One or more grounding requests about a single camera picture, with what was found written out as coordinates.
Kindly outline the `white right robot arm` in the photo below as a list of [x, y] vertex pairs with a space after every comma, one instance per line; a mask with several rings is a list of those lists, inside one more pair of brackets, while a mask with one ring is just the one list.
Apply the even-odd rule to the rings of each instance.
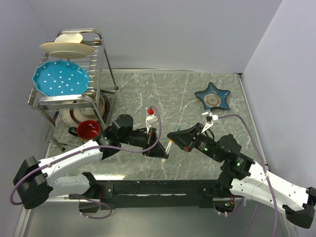
[[294, 185], [269, 171], [241, 153], [232, 134], [222, 136], [218, 141], [205, 135], [202, 124], [182, 131], [170, 132], [167, 137], [181, 150], [197, 149], [221, 164], [221, 173], [212, 194], [252, 199], [284, 214], [292, 224], [309, 229], [315, 215], [316, 190]]

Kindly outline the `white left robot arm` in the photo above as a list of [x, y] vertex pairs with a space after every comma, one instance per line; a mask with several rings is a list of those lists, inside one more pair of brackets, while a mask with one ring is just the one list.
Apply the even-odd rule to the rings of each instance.
[[42, 160], [25, 159], [13, 179], [9, 200], [13, 205], [33, 209], [49, 198], [62, 195], [93, 198], [100, 189], [94, 176], [85, 172], [70, 177], [67, 174], [71, 170], [126, 151], [122, 144], [137, 147], [137, 152], [146, 157], [167, 159], [168, 154], [159, 141], [161, 134], [161, 128], [149, 125], [134, 130], [133, 117], [122, 114], [101, 134], [73, 150]]

